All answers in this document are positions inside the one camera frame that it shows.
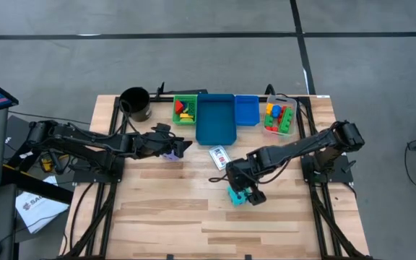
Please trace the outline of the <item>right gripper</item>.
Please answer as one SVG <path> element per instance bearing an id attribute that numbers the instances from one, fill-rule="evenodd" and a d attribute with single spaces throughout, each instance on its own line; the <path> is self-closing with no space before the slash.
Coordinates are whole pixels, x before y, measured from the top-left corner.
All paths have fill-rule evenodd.
<path id="1" fill-rule="evenodd" d="M 226 165 L 227 179 L 230 186 L 227 192 L 233 196 L 235 192 L 241 192 L 250 189 L 248 201 L 253 205 L 264 203 L 267 198 L 265 194 L 258 190 L 260 172 L 262 170 L 261 161 L 258 159 L 237 159 Z"/>

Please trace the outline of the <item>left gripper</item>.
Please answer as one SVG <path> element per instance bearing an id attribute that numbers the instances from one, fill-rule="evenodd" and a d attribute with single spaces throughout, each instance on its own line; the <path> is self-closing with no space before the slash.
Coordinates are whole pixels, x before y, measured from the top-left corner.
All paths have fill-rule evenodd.
<path id="1" fill-rule="evenodd" d="M 179 137 L 168 131 L 133 133 L 133 158 L 140 160 L 147 157 L 159 157 L 169 153 L 174 146 L 175 157 L 181 159 L 192 143 L 192 141 L 181 141 Z"/>

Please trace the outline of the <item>turquoise foam die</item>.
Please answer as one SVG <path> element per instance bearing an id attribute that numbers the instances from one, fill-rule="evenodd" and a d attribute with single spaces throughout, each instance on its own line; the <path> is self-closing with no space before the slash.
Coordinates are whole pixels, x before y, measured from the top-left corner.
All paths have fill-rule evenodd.
<path id="1" fill-rule="evenodd" d="M 248 195 L 251 193 L 250 188 L 246 188 L 240 192 L 236 192 L 236 191 L 234 192 L 235 194 L 233 196 L 230 196 L 228 194 L 234 207 L 248 203 Z"/>

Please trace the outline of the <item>long green four-stud block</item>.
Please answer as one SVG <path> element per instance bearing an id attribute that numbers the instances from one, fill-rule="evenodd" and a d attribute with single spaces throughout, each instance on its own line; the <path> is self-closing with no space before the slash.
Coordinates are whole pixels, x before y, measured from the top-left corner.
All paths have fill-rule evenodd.
<path id="1" fill-rule="evenodd" d="M 287 134 L 290 130 L 291 121 L 293 119 L 293 110 L 291 108 L 286 108 L 285 112 L 282 114 L 279 132 Z"/>

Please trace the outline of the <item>green mesh basket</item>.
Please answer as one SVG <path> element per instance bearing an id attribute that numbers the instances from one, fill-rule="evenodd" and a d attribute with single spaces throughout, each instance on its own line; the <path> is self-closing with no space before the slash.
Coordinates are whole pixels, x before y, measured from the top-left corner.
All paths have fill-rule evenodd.
<path id="1" fill-rule="evenodd" d="M 178 114 L 175 114 L 175 101 L 180 100 L 182 102 L 195 102 L 197 108 L 197 95 L 176 95 L 173 98 L 173 123 L 177 125 L 194 125 L 196 123 L 196 112 L 195 114 L 190 114 L 194 116 L 193 122 L 181 122 Z"/>

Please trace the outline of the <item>white blue playing card box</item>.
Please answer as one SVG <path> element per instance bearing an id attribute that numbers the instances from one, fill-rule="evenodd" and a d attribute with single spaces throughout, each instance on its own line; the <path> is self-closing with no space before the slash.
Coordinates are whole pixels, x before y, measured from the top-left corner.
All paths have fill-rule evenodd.
<path id="1" fill-rule="evenodd" d="M 225 169 L 226 165 L 230 162 L 230 158 L 223 146 L 211 148 L 209 154 L 219 170 Z"/>

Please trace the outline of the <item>large teal plastic tray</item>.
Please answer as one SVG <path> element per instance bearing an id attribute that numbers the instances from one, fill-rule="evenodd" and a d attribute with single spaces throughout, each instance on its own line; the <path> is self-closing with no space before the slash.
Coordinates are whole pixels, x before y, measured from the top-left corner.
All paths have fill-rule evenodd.
<path id="1" fill-rule="evenodd" d="M 196 109 L 196 140 L 200 145 L 232 145 L 237 139 L 235 96 L 199 94 Z"/>

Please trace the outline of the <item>black round cup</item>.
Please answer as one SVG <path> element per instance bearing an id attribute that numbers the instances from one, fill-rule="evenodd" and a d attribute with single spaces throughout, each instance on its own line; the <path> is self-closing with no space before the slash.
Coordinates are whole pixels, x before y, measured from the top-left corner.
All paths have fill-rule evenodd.
<path id="1" fill-rule="evenodd" d="M 118 99 L 121 110 L 136 122 L 146 121 L 152 115 L 150 94 L 143 87 L 131 87 Z"/>

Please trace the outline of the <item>small blue plastic bin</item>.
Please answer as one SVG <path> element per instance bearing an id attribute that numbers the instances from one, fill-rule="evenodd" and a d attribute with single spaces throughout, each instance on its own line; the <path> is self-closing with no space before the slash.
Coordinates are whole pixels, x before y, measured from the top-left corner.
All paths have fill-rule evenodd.
<path id="1" fill-rule="evenodd" d="M 238 126 L 255 126 L 260 122 L 259 116 L 258 96 L 235 96 L 235 119 Z"/>

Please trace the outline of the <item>clear plastic container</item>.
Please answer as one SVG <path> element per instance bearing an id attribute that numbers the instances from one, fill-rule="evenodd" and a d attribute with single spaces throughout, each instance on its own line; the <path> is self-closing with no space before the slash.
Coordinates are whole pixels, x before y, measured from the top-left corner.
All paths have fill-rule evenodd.
<path id="1" fill-rule="evenodd" d="M 280 120 L 278 118 L 274 118 L 273 126 L 278 128 L 278 132 L 275 131 L 268 131 L 265 129 L 264 126 L 264 118 L 267 114 L 267 104 L 272 103 L 273 105 L 280 105 L 282 106 L 289 106 L 292 107 L 293 116 L 291 121 L 290 130 L 287 134 L 280 133 L 279 132 L 279 126 L 280 126 Z M 266 133 L 273 134 L 278 137 L 291 137 L 295 133 L 296 129 L 296 112 L 297 112 L 298 104 L 295 99 L 292 99 L 291 97 L 285 97 L 284 95 L 271 95 L 266 99 L 265 109 L 264 109 L 264 117 L 263 117 L 263 130 L 265 130 Z"/>

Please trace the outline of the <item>yellow black tool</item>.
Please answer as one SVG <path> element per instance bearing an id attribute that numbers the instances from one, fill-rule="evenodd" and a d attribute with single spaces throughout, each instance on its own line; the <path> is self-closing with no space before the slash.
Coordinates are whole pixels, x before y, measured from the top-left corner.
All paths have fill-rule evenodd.
<path id="1" fill-rule="evenodd" d="M 45 173 L 51 173 L 55 170 L 55 165 L 50 157 L 42 157 L 39 159 L 40 168 Z"/>

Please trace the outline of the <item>black desk beam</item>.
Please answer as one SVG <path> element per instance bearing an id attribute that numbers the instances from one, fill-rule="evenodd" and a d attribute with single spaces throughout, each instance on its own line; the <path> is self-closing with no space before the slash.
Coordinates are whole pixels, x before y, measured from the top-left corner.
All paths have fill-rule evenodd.
<path id="1" fill-rule="evenodd" d="M 65 188 L 58 187 L 54 184 L 21 173 L 18 170 L 3 166 L 1 172 L 1 185 L 6 184 L 14 184 L 23 191 L 65 204 L 70 204 L 74 195 L 72 191 Z"/>

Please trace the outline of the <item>white printed paper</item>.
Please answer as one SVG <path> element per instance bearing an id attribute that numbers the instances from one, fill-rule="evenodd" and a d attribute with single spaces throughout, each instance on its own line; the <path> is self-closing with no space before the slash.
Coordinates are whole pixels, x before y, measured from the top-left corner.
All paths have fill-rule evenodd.
<path id="1" fill-rule="evenodd" d="M 15 207 L 30 234 L 37 233 L 69 205 L 23 191 L 16 198 Z"/>

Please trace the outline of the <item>black equipment case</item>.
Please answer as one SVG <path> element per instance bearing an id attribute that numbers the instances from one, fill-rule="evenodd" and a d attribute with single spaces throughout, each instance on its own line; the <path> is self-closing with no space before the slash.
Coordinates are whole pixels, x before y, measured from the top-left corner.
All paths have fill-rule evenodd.
<path id="1" fill-rule="evenodd" d="M 30 170 L 50 173 L 51 168 L 42 164 L 41 152 L 26 144 L 30 124 L 16 116 L 7 119 L 4 140 L 3 169 L 19 171 L 25 175 Z"/>

